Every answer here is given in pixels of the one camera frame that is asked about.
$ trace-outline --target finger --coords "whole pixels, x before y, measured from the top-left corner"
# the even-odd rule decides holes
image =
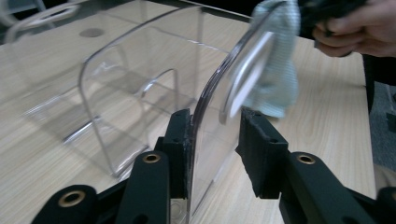
[[[314,29],[312,36],[320,43],[335,48],[355,45],[364,39],[363,33],[326,36],[326,33],[319,29]]]
[[[340,19],[330,19],[328,27],[335,33],[345,34],[350,30],[360,29],[363,26],[378,25],[389,20],[394,13],[394,4],[389,1],[377,1],[359,7],[352,13]]]
[[[317,43],[316,48],[322,51],[324,54],[330,57],[343,57],[350,53],[351,51],[354,51],[356,48],[356,45],[351,45],[351,46],[345,46],[341,48],[335,48],[331,46],[324,45],[322,43]]]
[[[316,28],[318,28],[320,31],[322,31],[322,32],[327,32],[327,30],[326,30],[326,25],[324,24],[325,22],[327,22],[327,21],[321,21],[321,22],[319,22],[317,25],[316,25]],[[348,30],[348,31],[346,31],[346,32],[343,32],[343,33],[336,33],[336,32],[334,32],[334,31],[332,31],[332,35],[349,35],[349,34],[353,34],[353,33],[357,33],[357,32],[359,32],[361,30],[361,27],[356,27],[355,29],[350,29],[350,30]]]

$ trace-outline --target light wood grain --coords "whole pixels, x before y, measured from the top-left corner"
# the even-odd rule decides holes
[[[149,15],[169,8],[148,4]],[[135,6],[130,6],[130,9],[135,10]],[[130,15],[126,6],[110,12],[125,17]],[[114,25],[119,32],[130,26],[125,21]],[[206,44],[228,50],[246,31],[248,24],[205,15],[204,27]],[[54,32],[52,35],[62,36],[64,33]],[[78,43],[85,49],[90,46]],[[108,174],[106,167],[95,163],[95,151],[81,151],[81,148],[64,145],[48,130],[21,115],[21,111],[16,109],[19,101],[7,94],[14,86],[20,87],[15,91],[23,87],[4,54],[0,48],[0,100],[6,99],[0,104],[0,223],[29,223],[45,201],[66,186],[87,184],[101,192],[116,184],[117,179]],[[200,61],[200,76],[197,79],[200,90],[226,55],[211,48],[201,48],[201,54],[204,57]],[[75,58],[52,60],[54,67],[77,63]],[[361,56],[353,54],[342,59],[328,58],[313,48],[312,41],[298,38],[293,61],[300,82],[298,101],[285,118],[273,119],[272,123],[288,140],[291,151],[306,151],[319,156],[344,185],[374,197]],[[34,65],[37,66],[37,73],[45,70],[39,62]],[[70,104],[80,103],[77,90],[70,91],[66,96]],[[109,119],[128,120],[131,114],[128,110],[114,107],[106,115]],[[161,127],[152,130],[151,144],[163,134],[166,122],[164,119]],[[122,122],[119,125],[127,128]],[[89,136],[85,138],[82,140],[86,148],[99,147],[90,141]],[[282,218],[278,201],[263,201],[254,197],[243,164],[233,153],[209,190],[193,223],[282,223]]]

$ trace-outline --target hand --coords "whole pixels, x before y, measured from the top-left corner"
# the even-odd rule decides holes
[[[326,36],[323,22],[313,31],[316,47],[331,57],[351,51],[375,57],[396,57],[396,0],[368,0],[340,19],[330,19]]]

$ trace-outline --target screw hole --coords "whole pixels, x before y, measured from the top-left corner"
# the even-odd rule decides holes
[[[143,161],[146,163],[154,163],[160,160],[160,156],[157,154],[149,154],[143,158]]]
[[[81,190],[73,190],[64,194],[58,204],[61,207],[71,207],[82,202],[85,198],[85,192]]]
[[[307,155],[299,155],[299,156],[297,157],[297,159],[298,159],[300,162],[305,163],[305,164],[309,164],[309,165],[315,163],[315,160],[314,160],[312,157],[307,156]]]

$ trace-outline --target cloth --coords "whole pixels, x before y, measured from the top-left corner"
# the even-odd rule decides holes
[[[268,8],[281,1],[284,0],[259,3],[253,10],[250,24],[259,21]],[[267,66],[244,101],[244,106],[275,118],[283,118],[285,110],[295,103],[298,95],[298,81],[291,54],[295,38],[300,32],[300,11],[296,0],[285,2],[267,21],[267,31],[275,33],[276,40]]]

